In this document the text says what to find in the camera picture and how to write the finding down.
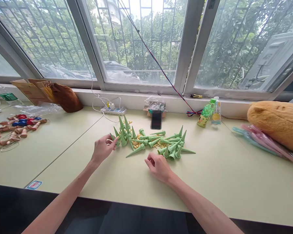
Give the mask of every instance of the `brown pouch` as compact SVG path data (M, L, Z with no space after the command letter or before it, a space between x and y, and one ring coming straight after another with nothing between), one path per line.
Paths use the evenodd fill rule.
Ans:
M59 83L50 84L53 97L56 102L68 113L80 111L84 106L79 101L74 91Z

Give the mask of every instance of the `air conditioner unit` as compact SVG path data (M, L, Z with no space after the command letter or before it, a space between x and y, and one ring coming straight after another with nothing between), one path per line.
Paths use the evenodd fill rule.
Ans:
M293 32L274 35L242 80L239 88L250 91L273 91L293 62Z

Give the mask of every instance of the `stuffed toy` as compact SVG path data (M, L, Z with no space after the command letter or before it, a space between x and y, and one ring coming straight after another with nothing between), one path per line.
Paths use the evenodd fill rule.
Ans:
M247 119L259 130L293 151L293 103L252 102Z

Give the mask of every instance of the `label sticker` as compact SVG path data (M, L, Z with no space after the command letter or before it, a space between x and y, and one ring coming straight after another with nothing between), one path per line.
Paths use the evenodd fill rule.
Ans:
M31 182L31 183L27 186L27 189L35 190L35 189L38 188L41 184L42 184L42 181L34 180L33 182Z

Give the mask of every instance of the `light green desk surface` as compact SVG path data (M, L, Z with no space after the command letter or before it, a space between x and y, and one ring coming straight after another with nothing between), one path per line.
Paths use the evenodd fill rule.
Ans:
M0 121L6 120L10 114L18 113L13 107L3 109ZM15 149L0 152L0 185L24 188L95 124L102 114L93 111L92 107L84 107L75 113L64 112L45 117L51 121L41 124L35 132L28 131L28 137L19 141L20 145Z
M117 116L108 115L114 121ZM150 118L145 112L129 110L127 115L136 133L144 128L148 135ZM231 218L293 226L293 164L243 144L230 130L231 122L213 128L196 125L196 117L167 113L162 129L166 136L187 130L185 148L179 161L168 161L171 169ZM83 170L91 158L94 141L113 133L104 117L79 138L36 180L38 190L60 193ZM149 173L144 162L149 147L129 158L129 146L119 147L91 176L80 196L163 209L185 211L180 198Z

